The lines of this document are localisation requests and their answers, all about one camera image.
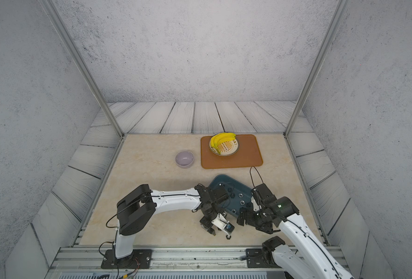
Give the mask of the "teal plastic storage box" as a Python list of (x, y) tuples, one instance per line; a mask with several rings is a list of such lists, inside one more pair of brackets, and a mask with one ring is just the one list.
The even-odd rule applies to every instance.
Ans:
[[(224, 188), (228, 193), (229, 199), (221, 202), (220, 205), (228, 214), (235, 218), (238, 218), (241, 208), (251, 210), (254, 208), (251, 188), (225, 174), (216, 176), (209, 184), (209, 188)], [(230, 193), (234, 193), (235, 197), (231, 198)], [(245, 201), (245, 205), (241, 205), (240, 201)]]

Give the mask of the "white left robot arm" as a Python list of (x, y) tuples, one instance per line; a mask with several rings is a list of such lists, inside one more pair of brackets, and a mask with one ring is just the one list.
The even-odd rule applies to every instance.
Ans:
[(113, 248), (115, 258), (123, 259), (132, 255), (136, 234), (153, 215), (176, 210), (200, 210), (204, 215), (200, 220), (204, 230), (214, 236), (215, 229), (219, 229), (226, 234), (227, 239), (231, 239), (234, 225), (226, 219), (226, 212), (221, 207), (228, 198), (224, 187), (211, 189), (202, 184), (180, 191), (151, 190), (147, 184), (138, 186), (117, 203)]

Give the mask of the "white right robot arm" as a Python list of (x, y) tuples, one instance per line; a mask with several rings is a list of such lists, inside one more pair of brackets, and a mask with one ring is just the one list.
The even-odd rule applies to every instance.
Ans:
[(258, 210), (241, 208), (237, 223), (267, 234), (283, 233), (300, 256), (284, 240), (274, 236), (262, 244), (259, 254), (246, 257), (249, 266), (280, 267), (293, 279), (353, 278), (318, 240), (288, 197), (276, 198), (264, 183), (254, 187), (251, 194)]

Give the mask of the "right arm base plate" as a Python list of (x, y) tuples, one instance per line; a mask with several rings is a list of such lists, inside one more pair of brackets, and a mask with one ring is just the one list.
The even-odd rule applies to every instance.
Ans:
[(241, 259), (245, 261), (247, 267), (250, 269), (255, 268), (268, 268), (275, 269), (280, 268), (273, 258), (272, 252), (265, 249), (246, 249), (245, 256)]

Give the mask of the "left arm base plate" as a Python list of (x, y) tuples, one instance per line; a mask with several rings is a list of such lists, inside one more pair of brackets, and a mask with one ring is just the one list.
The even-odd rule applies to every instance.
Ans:
[(101, 269), (149, 269), (152, 258), (151, 249), (136, 249), (131, 255), (117, 259), (112, 249), (104, 253)]

